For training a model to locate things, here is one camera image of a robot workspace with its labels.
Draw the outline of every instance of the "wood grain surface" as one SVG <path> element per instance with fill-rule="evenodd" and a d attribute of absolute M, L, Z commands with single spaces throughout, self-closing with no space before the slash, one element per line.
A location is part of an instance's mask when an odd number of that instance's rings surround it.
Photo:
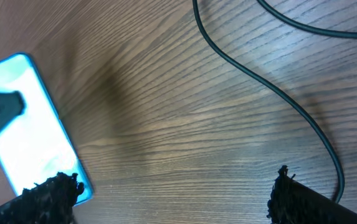
<path fill-rule="evenodd" d="M 357 1 L 269 3 L 312 26 L 357 31 Z M 345 170 L 341 204 L 357 212 L 357 40 L 296 30 L 256 0 L 199 7 L 218 46 L 326 131 Z M 36 61 L 95 186 L 75 207 L 78 223 L 270 223 L 283 164 L 333 194 L 317 135 L 209 48 L 190 0 L 0 1 L 0 59 L 18 51 Z"/>

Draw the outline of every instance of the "device with bright screen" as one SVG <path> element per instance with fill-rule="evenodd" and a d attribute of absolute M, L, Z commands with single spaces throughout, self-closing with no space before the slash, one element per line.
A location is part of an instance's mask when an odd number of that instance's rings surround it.
<path fill-rule="evenodd" d="M 12 91 L 21 93 L 26 107 L 0 131 L 0 163 L 15 194 L 64 172 L 78 173 L 77 181 L 84 183 L 77 204 L 91 199 L 91 184 L 26 54 L 15 54 L 0 62 L 0 92 Z"/>

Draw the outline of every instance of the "wooden table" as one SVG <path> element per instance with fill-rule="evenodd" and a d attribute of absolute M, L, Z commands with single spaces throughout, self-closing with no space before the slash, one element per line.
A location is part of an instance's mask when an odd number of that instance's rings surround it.
<path fill-rule="evenodd" d="M 298 21 L 357 30 L 357 1 L 271 0 Z M 296 99 L 343 163 L 357 212 L 357 40 L 289 27 L 255 0 L 199 3 L 229 55 Z M 201 37 L 190 0 L 0 1 L 0 59 L 33 55 L 95 186 L 79 223 L 269 223 L 277 170 L 331 197 L 308 123 Z M 13 197 L 0 171 L 0 203 Z"/>

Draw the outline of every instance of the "screen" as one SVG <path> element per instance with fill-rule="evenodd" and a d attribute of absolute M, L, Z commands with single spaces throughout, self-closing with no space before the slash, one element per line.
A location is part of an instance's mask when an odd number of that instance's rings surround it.
<path fill-rule="evenodd" d="M 19 91 L 23 114 L 0 131 L 0 163 L 15 191 L 32 189 L 58 172 L 78 173 L 85 190 L 77 203 L 92 196 L 90 183 L 66 135 L 52 102 L 28 56 L 0 62 L 0 92 Z"/>

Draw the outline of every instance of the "cable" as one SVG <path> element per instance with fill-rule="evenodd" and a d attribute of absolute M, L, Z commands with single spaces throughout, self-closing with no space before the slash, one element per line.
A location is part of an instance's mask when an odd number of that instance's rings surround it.
<path fill-rule="evenodd" d="M 271 13 L 277 19 L 279 19 L 282 22 L 284 22 L 288 25 L 291 25 L 292 27 L 295 27 L 297 29 L 307 31 L 312 34 L 325 35 L 325 36 L 329 36 L 329 37 L 357 39 L 357 32 L 345 32 L 345 31 L 321 29 L 321 28 L 312 27 L 312 26 L 309 26 L 306 24 L 302 24 L 302 23 L 297 22 L 291 18 L 288 18 L 285 15 L 283 15 L 282 13 L 278 12 L 271 5 L 269 5 L 267 2 L 265 2 L 265 0 L 257 0 L 257 1 L 265 10 L 267 10 L 269 13 Z"/>
<path fill-rule="evenodd" d="M 276 87 L 274 84 L 270 83 L 268 80 L 265 78 L 261 77 L 260 75 L 256 74 L 252 70 L 246 68 L 245 66 L 241 65 L 239 62 L 235 61 L 233 58 L 225 54 L 209 37 L 207 34 L 206 30 L 203 27 L 202 21 L 201 21 L 201 16 L 199 14 L 199 9 L 198 9 L 198 1 L 193 0 L 193 11 L 195 14 L 195 20 L 196 23 L 198 24 L 199 30 L 201 34 L 203 35 L 204 39 L 207 41 L 207 43 L 210 45 L 210 47 L 218 54 L 220 55 L 224 60 L 229 62 L 231 65 L 235 66 L 238 68 L 240 71 L 244 72 L 246 75 L 254 78 L 261 84 L 265 85 L 267 88 L 272 90 L 274 93 L 276 93 L 278 96 L 280 96 L 282 99 L 284 99 L 288 104 L 290 104 L 295 110 L 297 110 L 300 115 L 303 116 L 303 118 L 311 125 L 311 127 L 314 129 L 316 134 L 320 137 L 322 143 L 326 147 L 326 150 L 329 152 L 330 157 L 332 158 L 332 161 L 335 165 L 337 176 L 338 176 L 338 188 L 337 191 L 335 192 L 335 195 L 333 197 L 333 200 L 338 203 L 340 201 L 341 196 L 343 195 L 343 191 L 345 190 L 345 175 L 343 172 L 343 168 L 340 164 L 339 158 L 335 153 L 335 150 L 333 149 L 333 146 L 330 144 L 329 139 L 325 135 L 325 133 L 321 130 L 317 122 L 314 121 L 314 119 L 305 111 L 298 103 L 296 103 L 295 100 L 293 100 L 290 96 L 288 96 L 284 91 L 282 91 L 280 88 Z"/>

